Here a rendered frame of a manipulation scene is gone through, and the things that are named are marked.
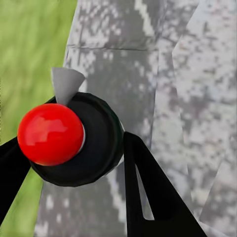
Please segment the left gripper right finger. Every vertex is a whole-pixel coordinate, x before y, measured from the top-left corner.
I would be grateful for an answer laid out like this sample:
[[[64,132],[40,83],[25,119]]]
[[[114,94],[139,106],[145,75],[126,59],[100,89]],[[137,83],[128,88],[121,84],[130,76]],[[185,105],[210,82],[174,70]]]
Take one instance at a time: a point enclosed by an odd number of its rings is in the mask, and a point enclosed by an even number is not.
[[[142,139],[124,132],[127,237],[207,237]],[[143,216],[137,166],[154,216]]]

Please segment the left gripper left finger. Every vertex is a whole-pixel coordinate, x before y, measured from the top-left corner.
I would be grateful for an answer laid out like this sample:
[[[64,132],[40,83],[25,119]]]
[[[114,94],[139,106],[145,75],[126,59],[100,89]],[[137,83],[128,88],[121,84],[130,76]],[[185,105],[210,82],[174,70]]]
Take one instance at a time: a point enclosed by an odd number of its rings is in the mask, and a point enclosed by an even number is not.
[[[0,225],[31,167],[17,137],[0,146]]]

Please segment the pesticide atomizer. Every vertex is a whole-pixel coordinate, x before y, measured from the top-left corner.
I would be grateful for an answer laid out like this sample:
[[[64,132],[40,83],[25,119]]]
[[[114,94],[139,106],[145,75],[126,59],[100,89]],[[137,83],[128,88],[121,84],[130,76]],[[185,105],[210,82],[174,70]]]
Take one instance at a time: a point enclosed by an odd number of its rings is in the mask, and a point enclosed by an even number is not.
[[[84,74],[53,67],[55,96],[27,112],[17,142],[32,169],[47,182],[63,187],[94,183],[124,157],[124,129],[103,99],[77,92]]]

